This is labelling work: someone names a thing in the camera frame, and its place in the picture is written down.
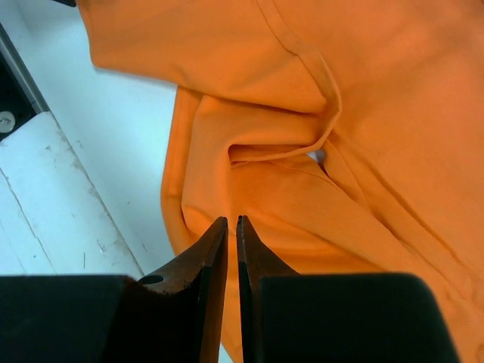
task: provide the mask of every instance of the screw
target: screw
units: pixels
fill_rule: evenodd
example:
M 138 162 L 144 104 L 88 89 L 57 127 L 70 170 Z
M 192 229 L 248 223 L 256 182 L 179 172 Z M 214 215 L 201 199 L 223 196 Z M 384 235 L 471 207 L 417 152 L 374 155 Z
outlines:
M 15 127 L 15 116 L 12 112 L 0 112 L 0 133 L 7 134 Z

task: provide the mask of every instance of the hole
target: hole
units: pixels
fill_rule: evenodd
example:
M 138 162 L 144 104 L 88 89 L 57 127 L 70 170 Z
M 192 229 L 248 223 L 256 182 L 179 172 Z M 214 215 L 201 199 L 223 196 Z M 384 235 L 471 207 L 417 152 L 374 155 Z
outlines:
M 158 284 L 160 282 L 163 282 L 163 280 L 164 280 L 163 276 L 147 275 L 141 278 L 138 282 L 143 285 L 152 285 L 152 284 Z

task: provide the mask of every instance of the black metal plate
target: black metal plate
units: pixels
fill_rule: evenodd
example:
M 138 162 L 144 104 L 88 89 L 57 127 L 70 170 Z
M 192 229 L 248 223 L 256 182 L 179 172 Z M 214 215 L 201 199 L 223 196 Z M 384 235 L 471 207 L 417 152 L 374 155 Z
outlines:
M 0 278 L 0 361 L 100 361 L 125 281 L 123 276 Z
M 55 2 L 60 2 L 64 5 L 72 6 L 73 8 L 76 6 L 76 0 L 54 0 Z
M 23 93 L 14 75 L 0 54 L 0 112 L 9 111 L 15 115 L 15 127 L 7 133 L 0 132 L 0 141 L 17 131 L 32 119 L 36 112 Z
M 459 362 L 425 283 L 405 274 L 261 280 L 265 363 Z

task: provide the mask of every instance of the orange cloth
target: orange cloth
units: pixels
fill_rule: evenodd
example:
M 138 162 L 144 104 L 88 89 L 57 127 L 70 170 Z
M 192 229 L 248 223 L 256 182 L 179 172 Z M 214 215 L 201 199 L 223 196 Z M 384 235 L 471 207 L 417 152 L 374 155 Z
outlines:
M 484 361 L 479 0 L 79 0 L 99 67 L 179 85 L 162 206 L 176 253 L 230 221 L 302 273 L 409 271 Z M 318 165 L 306 154 L 322 149 Z

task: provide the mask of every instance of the white surface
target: white surface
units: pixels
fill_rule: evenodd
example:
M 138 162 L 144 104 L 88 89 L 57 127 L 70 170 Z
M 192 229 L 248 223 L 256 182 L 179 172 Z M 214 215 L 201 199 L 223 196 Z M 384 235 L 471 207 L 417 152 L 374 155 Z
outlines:
M 175 86 L 96 70 L 77 8 L 0 0 L 20 53 L 143 272 L 173 257 L 160 184 Z
M 0 273 L 141 269 L 64 134 L 42 113 L 0 142 Z

